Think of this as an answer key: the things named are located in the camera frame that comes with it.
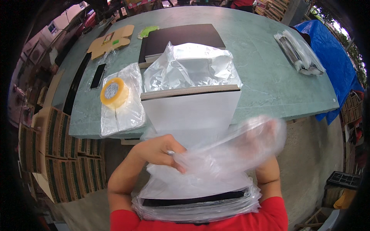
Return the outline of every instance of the plastic bag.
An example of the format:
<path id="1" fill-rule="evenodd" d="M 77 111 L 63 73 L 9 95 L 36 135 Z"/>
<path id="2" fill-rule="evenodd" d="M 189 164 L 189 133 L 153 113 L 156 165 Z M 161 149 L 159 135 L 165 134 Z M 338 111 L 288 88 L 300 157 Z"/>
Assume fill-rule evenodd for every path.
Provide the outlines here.
<path id="1" fill-rule="evenodd" d="M 146 135 L 154 137 L 155 133 L 150 130 Z M 186 173 L 181 174 L 168 166 L 149 164 L 147 171 L 151 178 L 133 199 L 133 207 L 147 220 L 189 223 L 222 220 L 256 211 L 261 194 L 244 171 L 254 169 L 269 156 L 278 154 L 284 147 L 285 138 L 285 122 L 262 115 L 232 127 L 227 134 L 216 139 L 206 140 L 208 145 L 204 148 L 191 148 L 183 154 L 172 153 Z M 195 204 L 174 208 L 148 208 L 142 205 L 145 198 L 200 198 L 241 189 L 248 189 L 250 194 L 233 201 L 232 206 L 229 201 L 218 204 L 209 202 L 207 206 L 202 205 L 204 208 L 199 213 L 198 207 L 194 209 Z"/>
<path id="2" fill-rule="evenodd" d="M 134 198 L 132 204 L 138 215 L 145 220 L 171 221 L 179 223 L 205 223 L 220 221 L 244 213 L 257 213 L 261 197 L 259 188 L 245 188 L 243 197 L 185 205 L 143 206 L 142 198 Z"/>
<path id="3" fill-rule="evenodd" d="M 145 92 L 193 86 L 230 85 L 242 87 L 230 51 L 201 44 L 172 46 L 144 72 Z"/>
<path id="4" fill-rule="evenodd" d="M 103 86 L 113 78 L 121 78 L 129 88 L 128 98 L 117 109 L 101 105 L 101 137 L 107 137 L 122 131 L 139 128 L 145 123 L 145 111 L 141 105 L 142 80 L 138 63 L 133 63 L 121 71 L 109 75 L 103 81 Z"/>
<path id="5" fill-rule="evenodd" d="M 305 41 L 296 39 L 288 30 L 275 34 L 274 38 L 298 72 L 305 75 L 325 73 L 325 68 Z"/>

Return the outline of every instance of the packing tape roll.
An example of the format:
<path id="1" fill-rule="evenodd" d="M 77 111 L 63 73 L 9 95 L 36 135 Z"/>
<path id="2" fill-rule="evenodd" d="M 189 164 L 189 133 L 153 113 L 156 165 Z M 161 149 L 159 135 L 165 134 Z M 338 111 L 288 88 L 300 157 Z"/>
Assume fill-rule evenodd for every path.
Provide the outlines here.
<path id="1" fill-rule="evenodd" d="M 111 109 L 117 109 L 127 100 L 128 88 L 121 78 L 109 80 L 100 92 L 100 101 Z"/>

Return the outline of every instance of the green sponge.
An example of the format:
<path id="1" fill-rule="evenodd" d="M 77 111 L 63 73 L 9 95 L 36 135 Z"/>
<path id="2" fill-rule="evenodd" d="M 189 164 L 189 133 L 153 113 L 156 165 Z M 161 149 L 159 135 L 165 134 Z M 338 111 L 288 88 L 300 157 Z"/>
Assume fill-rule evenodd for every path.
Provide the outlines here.
<path id="1" fill-rule="evenodd" d="M 138 39 L 146 38 L 150 31 L 159 30 L 159 26 L 150 26 L 142 29 L 138 34 Z"/>

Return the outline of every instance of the blue tarp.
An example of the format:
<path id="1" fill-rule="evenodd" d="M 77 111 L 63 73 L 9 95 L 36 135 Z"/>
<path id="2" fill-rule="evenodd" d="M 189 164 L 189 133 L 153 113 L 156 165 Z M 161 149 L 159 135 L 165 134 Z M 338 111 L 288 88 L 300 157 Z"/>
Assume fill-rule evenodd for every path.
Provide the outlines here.
<path id="1" fill-rule="evenodd" d="M 316 115 L 318 121 L 326 117 L 330 124 L 339 114 L 348 93 L 353 90 L 364 91 L 357 80 L 356 71 L 343 46 L 319 20 L 311 20 L 294 26 L 301 33 L 311 37 L 311 48 L 317 55 L 332 82 L 337 95 L 339 108 Z"/>

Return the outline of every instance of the concrete floor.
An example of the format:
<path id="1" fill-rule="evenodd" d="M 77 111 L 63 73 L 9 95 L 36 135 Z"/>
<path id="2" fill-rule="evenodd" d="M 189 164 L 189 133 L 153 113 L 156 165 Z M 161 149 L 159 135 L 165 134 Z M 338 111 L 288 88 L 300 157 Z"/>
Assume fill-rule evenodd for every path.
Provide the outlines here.
<path id="1" fill-rule="evenodd" d="M 122 146 L 119 140 L 108 139 L 106 145 L 107 177 L 125 158 L 132 146 Z M 326 179 L 343 169 L 343 141 L 339 118 L 330 126 L 325 119 L 318 122 L 313 116 L 288 125 L 287 141 L 277 158 L 280 166 L 282 194 L 289 218 L 289 230 L 308 217 L 321 204 Z M 254 172 L 249 175 L 255 179 Z M 135 192 L 147 182 L 143 170 Z M 109 230 L 107 191 L 90 193 L 86 198 L 57 204 L 72 231 Z"/>

